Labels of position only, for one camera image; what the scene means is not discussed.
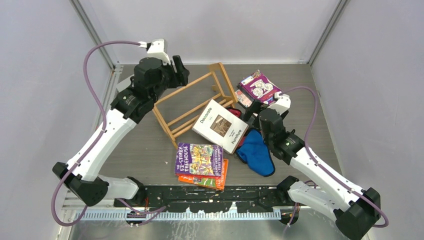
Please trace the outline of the white Decorate Furniture book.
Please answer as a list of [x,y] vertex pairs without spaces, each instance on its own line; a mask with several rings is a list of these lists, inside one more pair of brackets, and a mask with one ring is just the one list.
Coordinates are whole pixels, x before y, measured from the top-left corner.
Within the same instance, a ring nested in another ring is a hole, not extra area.
[[246,122],[211,99],[191,129],[213,144],[222,146],[226,153],[233,154],[248,127]]

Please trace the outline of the wooden book rack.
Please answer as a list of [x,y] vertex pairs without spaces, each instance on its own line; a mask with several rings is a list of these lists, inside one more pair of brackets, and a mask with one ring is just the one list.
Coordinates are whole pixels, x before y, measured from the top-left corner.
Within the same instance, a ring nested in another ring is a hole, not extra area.
[[153,107],[161,128],[176,148],[178,138],[190,131],[209,101],[236,107],[235,89],[222,62],[207,66],[203,75],[189,77],[186,86],[168,91]]

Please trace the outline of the purple 52-Storey Treehouse book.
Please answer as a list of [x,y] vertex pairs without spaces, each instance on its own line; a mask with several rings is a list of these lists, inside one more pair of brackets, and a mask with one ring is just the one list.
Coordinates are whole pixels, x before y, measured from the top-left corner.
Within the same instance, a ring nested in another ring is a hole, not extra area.
[[219,178],[222,175],[224,150],[214,144],[180,142],[177,145],[174,173],[177,176]]

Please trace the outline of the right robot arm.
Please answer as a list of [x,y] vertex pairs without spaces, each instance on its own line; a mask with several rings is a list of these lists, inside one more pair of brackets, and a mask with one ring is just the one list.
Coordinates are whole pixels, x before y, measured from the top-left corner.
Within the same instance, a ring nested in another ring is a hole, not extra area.
[[380,193],[346,179],[320,159],[294,130],[287,131],[284,118],[288,112],[288,108],[279,113],[254,101],[243,114],[244,120],[255,117],[253,126],[269,154],[302,172],[319,187],[288,176],[277,185],[279,202],[286,206],[293,202],[303,204],[320,212],[350,240],[361,240],[371,228],[378,227],[380,218],[386,227],[389,221],[381,210]]

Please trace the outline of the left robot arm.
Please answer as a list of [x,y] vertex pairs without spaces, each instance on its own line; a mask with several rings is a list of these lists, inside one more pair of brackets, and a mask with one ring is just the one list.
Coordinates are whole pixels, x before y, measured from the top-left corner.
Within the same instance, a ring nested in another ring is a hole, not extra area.
[[88,207],[102,200],[125,199],[133,206],[146,200],[143,184],[133,177],[115,178],[99,172],[119,142],[135,128],[167,89],[186,86],[190,72],[179,55],[170,64],[145,57],[134,67],[130,85],[120,91],[100,127],[68,162],[57,162],[52,171]]

